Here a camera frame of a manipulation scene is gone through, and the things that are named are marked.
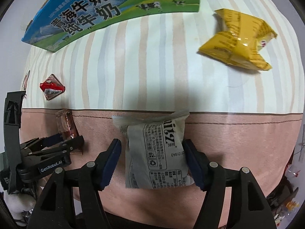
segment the white snack package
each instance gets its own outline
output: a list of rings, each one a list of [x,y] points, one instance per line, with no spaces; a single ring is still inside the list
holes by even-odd
[[[113,116],[127,139],[126,188],[157,189],[194,183],[182,147],[187,110],[158,118]]]

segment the pink fabric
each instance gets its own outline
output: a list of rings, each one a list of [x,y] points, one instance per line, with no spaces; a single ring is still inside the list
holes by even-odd
[[[24,109],[22,113],[22,141],[57,133],[56,110]],[[82,156],[72,155],[67,169],[79,168],[105,151],[113,138],[125,140],[113,126],[112,115],[136,117],[159,116],[150,112],[118,112],[101,110],[73,111],[78,132],[84,136]],[[185,126],[185,138],[193,141],[198,150],[225,168],[251,169],[265,195],[279,183],[292,154],[298,136],[302,114],[221,114],[192,113]],[[124,150],[110,185],[100,193],[104,209],[112,214],[168,228],[192,228],[204,199],[194,184],[181,188],[158,190],[125,188]],[[220,221],[226,224],[230,207],[227,189]]]

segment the yellow snack package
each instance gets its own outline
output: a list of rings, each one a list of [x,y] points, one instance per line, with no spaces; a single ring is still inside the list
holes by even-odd
[[[258,51],[277,37],[275,31],[264,20],[251,15],[224,8],[215,12],[223,20],[223,29],[199,52],[246,69],[272,69]]]

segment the silver screw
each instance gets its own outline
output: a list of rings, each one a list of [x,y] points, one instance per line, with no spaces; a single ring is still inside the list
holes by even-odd
[[[248,174],[250,172],[250,170],[247,167],[243,167],[242,172]]]
[[[210,166],[211,166],[212,168],[216,168],[216,167],[218,167],[218,163],[216,163],[216,162],[211,162],[211,163],[210,163]]]
[[[92,168],[95,165],[93,161],[87,163],[88,168]]]
[[[61,167],[55,169],[56,174],[59,174],[61,172],[63,172],[63,169]]]

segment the striped fabric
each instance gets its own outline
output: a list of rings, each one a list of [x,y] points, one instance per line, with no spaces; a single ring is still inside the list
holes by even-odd
[[[261,54],[273,69],[232,68],[197,53],[217,30],[214,10],[267,21],[278,33]],[[304,72],[297,36],[271,0],[201,0],[199,13],[150,15],[88,34],[52,54],[32,47],[24,108],[302,113]],[[50,74],[66,86],[46,101]]]

